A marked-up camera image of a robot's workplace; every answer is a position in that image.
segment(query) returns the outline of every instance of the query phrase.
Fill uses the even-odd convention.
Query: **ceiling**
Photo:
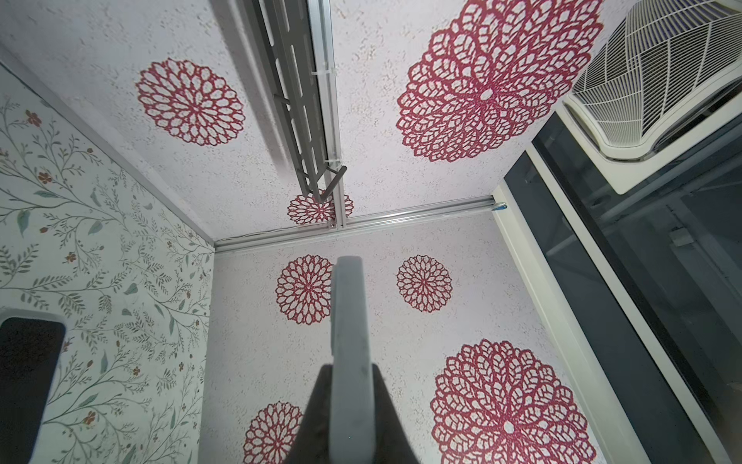
[[[353,215],[488,195],[585,64],[580,50],[594,54],[632,4],[333,1]],[[299,194],[235,5],[5,0],[0,42],[211,238],[227,238],[295,225]],[[574,31],[555,39],[546,26],[559,20]],[[471,46],[503,31],[519,46],[490,46],[494,61]],[[576,54],[543,73],[557,44]],[[204,112],[179,119],[194,104]]]

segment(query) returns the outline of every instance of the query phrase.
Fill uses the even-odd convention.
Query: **white fan grille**
[[[631,147],[674,105],[740,59],[742,13],[716,1],[643,0],[574,86],[615,147]]]

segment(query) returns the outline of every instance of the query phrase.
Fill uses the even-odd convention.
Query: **white ventilation cover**
[[[664,134],[742,76],[742,4],[642,0],[565,99],[604,157],[655,154]]]

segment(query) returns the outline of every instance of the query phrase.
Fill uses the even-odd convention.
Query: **small red flower design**
[[[430,256],[413,256],[397,272],[397,288],[411,307],[432,313],[440,310],[451,298],[451,277],[448,270]]]
[[[237,92],[207,66],[167,59],[140,73],[139,101],[155,124],[201,146],[227,143],[243,129]]]
[[[446,359],[430,402],[441,464],[587,464],[596,457],[572,391],[530,350],[482,340]]]
[[[274,403],[257,413],[245,433],[243,463],[281,464],[299,432],[301,409]]]
[[[353,201],[345,195],[345,215],[353,213]],[[332,196],[324,203],[319,204],[313,197],[297,195],[289,203],[289,217],[297,224],[314,224],[335,219],[335,207],[332,205]]]
[[[39,115],[36,113],[31,113],[29,110],[26,110],[26,117],[28,118],[27,121],[29,124],[33,124],[36,127],[39,127],[42,124]]]
[[[402,143],[452,162],[522,134],[590,61],[601,1],[467,1],[407,72]]]
[[[41,183],[49,183],[53,180],[48,172],[39,172],[37,177]]]
[[[312,324],[329,316],[332,263],[306,255],[283,268],[276,287],[280,311],[297,324]]]
[[[85,425],[90,425],[95,420],[95,413],[93,411],[90,411],[88,415],[82,420]]]

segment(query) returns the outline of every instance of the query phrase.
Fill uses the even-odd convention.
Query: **white textured ceiling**
[[[631,3],[604,0],[605,27],[593,50]],[[452,163],[431,163],[403,145],[397,99],[407,71],[464,4],[332,2],[344,179],[354,215],[487,195],[545,121]],[[212,238],[294,225],[287,206],[298,185],[259,71],[244,38],[234,34],[238,28],[220,29],[226,23],[215,11],[227,17],[230,7],[219,0],[6,0],[0,42]],[[237,52],[230,54],[228,44]],[[156,126],[136,83],[141,71],[167,59],[208,67],[234,89],[244,104],[236,138],[201,146],[196,137],[189,142]]]

